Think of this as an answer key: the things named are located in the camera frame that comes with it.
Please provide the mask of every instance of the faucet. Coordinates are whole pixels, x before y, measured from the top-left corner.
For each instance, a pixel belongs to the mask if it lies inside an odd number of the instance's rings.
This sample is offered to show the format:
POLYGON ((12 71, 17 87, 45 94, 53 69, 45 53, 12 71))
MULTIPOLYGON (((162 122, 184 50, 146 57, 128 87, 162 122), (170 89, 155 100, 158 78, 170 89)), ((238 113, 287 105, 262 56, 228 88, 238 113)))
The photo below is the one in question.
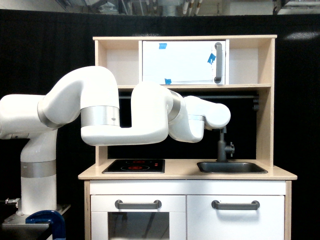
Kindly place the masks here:
POLYGON ((216 162, 218 163, 228 163, 227 154, 231 154, 232 157, 235 153, 235 146, 232 144, 232 142, 227 146, 227 143, 225 141, 226 133, 226 127, 220 129, 220 140, 218 141, 218 157, 216 159, 216 162))

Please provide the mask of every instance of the cabinet handle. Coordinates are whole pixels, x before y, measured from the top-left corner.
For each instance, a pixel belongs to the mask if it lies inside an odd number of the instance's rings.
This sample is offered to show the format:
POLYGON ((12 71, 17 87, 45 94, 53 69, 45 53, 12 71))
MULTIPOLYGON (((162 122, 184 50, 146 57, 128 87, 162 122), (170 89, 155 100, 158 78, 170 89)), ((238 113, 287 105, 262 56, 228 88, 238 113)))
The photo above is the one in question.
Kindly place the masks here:
POLYGON ((155 200, 153 203, 130 203, 130 202, 122 202, 121 200, 117 200, 114 203, 117 209, 159 209, 162 204, 161 201, 155 200))
POLYGON ((214 82, 216 84, 221 82, 222 79, 222 44, 220 42, 217 42, 214 45, 215 49, 216 49, 216 73, 215 73, 215 78, 214 78, 214 82))
POLYGON ((252 203, 220 203, 214 200, 211 206, 217 210, 258 210, 260 203, 256 200, 252 203))

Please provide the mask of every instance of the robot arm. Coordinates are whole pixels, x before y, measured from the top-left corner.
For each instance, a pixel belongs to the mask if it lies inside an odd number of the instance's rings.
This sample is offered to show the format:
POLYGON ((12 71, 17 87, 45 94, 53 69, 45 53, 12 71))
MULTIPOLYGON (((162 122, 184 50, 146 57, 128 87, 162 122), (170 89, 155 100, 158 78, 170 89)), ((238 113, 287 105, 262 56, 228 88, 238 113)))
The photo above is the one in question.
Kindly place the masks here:
POLYGON ((223 104, 182 96, 154 82, 141 82, 132 91, 131 124, 121 128, 111 120, 119 116, 107 113, 105 122, 102 110, 81 110, 81 137, 93 146, 143 145, 159 143, 168 134, 175 140, 199 142, 207 129, 223 128, 230 120, 230 111, 223 104))
POLYGON ((22 212, 55 210, 57 129, 81 112, 81 137, 93 146, 141 145, 163 141, 168 134, 195 143, 206 128, 230 120, 221 104, 185 97, 153 82, 132 92, 132 127, 121 128, 119 95, 113 74, 104 67, 74 70, 46 95, 7 95, 0 100, 0 139, 30 139, 21 152, 22 212))

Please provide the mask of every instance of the stovetop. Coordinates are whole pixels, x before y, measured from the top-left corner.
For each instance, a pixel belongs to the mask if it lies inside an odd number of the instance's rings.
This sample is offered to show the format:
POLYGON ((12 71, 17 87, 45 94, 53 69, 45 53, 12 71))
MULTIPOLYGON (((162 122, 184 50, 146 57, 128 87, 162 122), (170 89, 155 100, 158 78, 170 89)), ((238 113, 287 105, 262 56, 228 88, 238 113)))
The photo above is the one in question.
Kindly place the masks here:
POLYGON ((103 174, 163 174, 164 159, 116 159, 103 174))

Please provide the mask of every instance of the stainless steel sink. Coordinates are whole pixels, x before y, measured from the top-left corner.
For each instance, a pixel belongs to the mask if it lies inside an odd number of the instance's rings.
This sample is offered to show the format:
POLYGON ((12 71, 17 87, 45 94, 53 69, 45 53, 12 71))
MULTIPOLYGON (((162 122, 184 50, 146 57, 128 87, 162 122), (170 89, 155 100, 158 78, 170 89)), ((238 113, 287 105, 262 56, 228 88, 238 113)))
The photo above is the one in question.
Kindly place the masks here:
POLYGON ((197 163, 203 173, 209 174, 266 174, 268 171, 251 162, 216 162, 197 163))

